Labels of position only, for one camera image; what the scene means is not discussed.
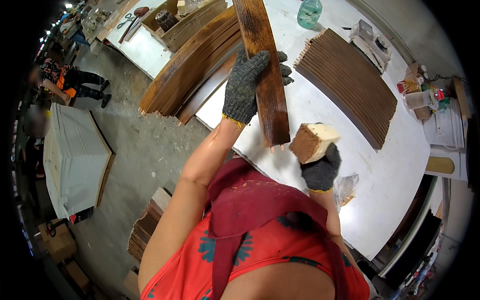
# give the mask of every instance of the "factory floor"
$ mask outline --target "factory floor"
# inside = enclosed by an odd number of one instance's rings
[[[107,47],[98,56],[81,45],[74,65],[111,81],[106,108],[101,101],[79,98],[74,107],[89,109],[117,154],[101,205],[75,225],[76,260],[87,276],[112,299],[132,295],[123,285],[137,262],[127,253],[132,224],[158,187],[176,183],[183,165],[209,130],[196,118],[177,126],[175,118],[142,117],[138,102],[151,83],[128,58]]]

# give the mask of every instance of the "green glass bottle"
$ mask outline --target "green glass bottle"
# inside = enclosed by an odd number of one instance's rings
[[[297,15],[297,22],[306,29],[312,29],[322,13],[320,0],[303,0]]]

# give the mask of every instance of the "dark red apron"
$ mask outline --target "dark red apron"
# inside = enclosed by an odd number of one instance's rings
[[[243,234],[288,212],[303,212],[315,224],[332,264],[337,300],[348,299],[340,248],[326,230],[327,211],[301,191],[260,174],[235,158],[223,165],[208,187],[205,211],[211,209],[208,237],[216,239],[213,260],[213,300],[220,300]]]

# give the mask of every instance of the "gloved hand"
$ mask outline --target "gloved hand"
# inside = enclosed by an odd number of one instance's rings
[[[301,175],[307,182],[308,189],[312,192],[327,192],[331,190],[341,162],[340,153],[336,145],[331,143],[324,157],[317,161],[300,165]]]
[[[247,59],[245,48],[240,49],[235,64],[233,65],[230,77],[225,90],[225,102],[223,104],[222,116],[239,124],[248,124],[257,113],[257,102],[255,92],[257,89],[256,79],[265,69],[270,60],[268,51],[260,51]],[[278,52],[279,62],[287,60],[287,55]],[[280,64],[282,71],[283,85],[292,83],[294,80],[289,77],[292,73],[290,67]]]

